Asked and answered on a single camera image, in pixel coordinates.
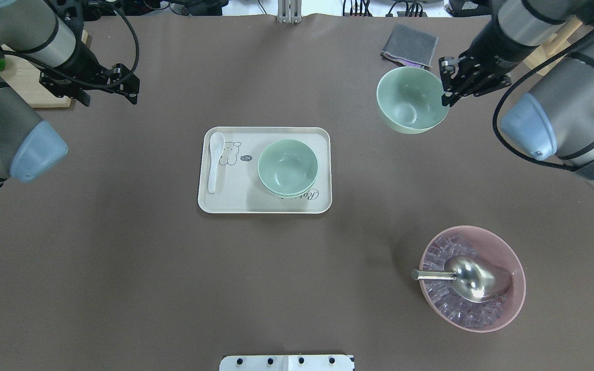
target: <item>white tray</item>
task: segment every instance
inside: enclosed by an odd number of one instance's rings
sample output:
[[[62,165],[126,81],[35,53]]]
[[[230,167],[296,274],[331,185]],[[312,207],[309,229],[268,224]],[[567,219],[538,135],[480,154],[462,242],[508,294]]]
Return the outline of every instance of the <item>white tray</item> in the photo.
[[[208,192],[210,136],[224,134],[226,146],[219,158],[217,190]],[[295,198],[270,193],[258,178],[258,157],[266,146],[295,139],[313,149],[318,158],[316,183]],[[319,127],[213,127],[203,138],[199,206],[207,213],[320,214],[332,206],[332,156],[329,134]]]

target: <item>white metal plate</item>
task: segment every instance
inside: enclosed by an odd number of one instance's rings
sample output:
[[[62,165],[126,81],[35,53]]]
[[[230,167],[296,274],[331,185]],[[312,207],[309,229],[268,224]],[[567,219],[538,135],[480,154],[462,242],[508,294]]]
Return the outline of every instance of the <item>white metal plate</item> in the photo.
[[[210,136],[224,134],[224,155],[218,159],[217,190],[208,192]],[[318,175],[303,195],[282,198],[270,193],[258,177],[258,157],[268,145],[295,139],[313,149]],[[199,206],[207,213],[320,214],[332,205],[332,156],[329,134],[319,127],[213,127],[203,138]]]
[[[354,371],[352,355],[228,356],[219,371]]]

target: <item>wooden cutting board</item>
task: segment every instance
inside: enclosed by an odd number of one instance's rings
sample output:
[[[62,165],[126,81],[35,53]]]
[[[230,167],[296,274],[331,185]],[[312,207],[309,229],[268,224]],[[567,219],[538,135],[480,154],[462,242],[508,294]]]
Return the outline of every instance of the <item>wooden cutting board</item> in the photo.
[[[87,32],[82,31],[82,42],[85,43],[87,37]],[[40,85],[40,71],[24,59],[6,56],[6,69],[0,72],[0,76],[33,108],[67,108],[73,102],[66,96],[55,97]]]

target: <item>metal ladle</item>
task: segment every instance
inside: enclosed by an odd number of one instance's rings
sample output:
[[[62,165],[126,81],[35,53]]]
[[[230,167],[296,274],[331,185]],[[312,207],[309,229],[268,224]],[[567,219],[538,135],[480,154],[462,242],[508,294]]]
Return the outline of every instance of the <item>metal ladle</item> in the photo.
[[[462,298],[475,303],[505,294],[512,283],[510,272],[470,256],[453,256],[443,271],[412,270],[414,280],[446,280]]]

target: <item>green bowl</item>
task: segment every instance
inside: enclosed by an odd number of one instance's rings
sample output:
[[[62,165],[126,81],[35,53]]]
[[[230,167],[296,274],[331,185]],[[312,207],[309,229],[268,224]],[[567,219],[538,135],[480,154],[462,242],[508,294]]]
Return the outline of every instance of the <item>green bowl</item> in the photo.
[[[265,148],[258,158],[258,176],[269,192],[297,197],[316,182],[318,158],[300,141],[285,139]]]
[[[431,72],[402,66],[387,72],[377,84],[377,105],[384,123],[404,134],[430,130],[446,117],[441,104],[441,80]]]

